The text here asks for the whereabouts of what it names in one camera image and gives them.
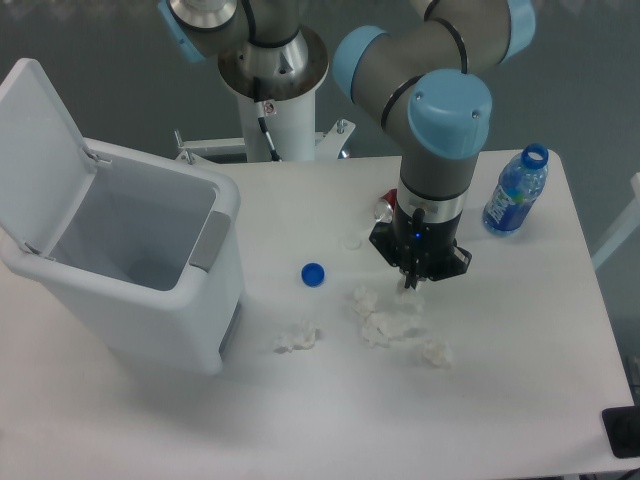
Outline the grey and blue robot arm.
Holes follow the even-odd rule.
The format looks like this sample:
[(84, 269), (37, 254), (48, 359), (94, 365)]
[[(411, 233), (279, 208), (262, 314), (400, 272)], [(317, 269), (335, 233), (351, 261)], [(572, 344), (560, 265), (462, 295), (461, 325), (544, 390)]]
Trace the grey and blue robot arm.
[(327, 76), (402, 152), (390, 222), (370, 235), (409, 288), (464, 274), (456, 241), (492, 97), (479, 73), (525, 49), (528, 1), (420, 1), (421, 24), (401, 36), (359, 27), (329, 53), (295, 1), (162, 1), (184, 55), (215, 58), (235, 94), (251, 162), (317, 157), (315, 93)]

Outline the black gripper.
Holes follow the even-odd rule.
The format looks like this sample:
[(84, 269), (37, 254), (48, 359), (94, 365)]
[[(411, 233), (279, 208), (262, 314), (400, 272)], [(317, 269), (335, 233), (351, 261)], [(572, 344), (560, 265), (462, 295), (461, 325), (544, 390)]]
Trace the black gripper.
[(429, 223), (418, 208), (412, 215), (397, 204), (390, 223), (378, 222), (369, 240), (392, 267), (405, 277), (404, 288), (419, 281), (440, 281), (467, 272), (472, 255), (455, 239), (460, 216), (444, 223)]

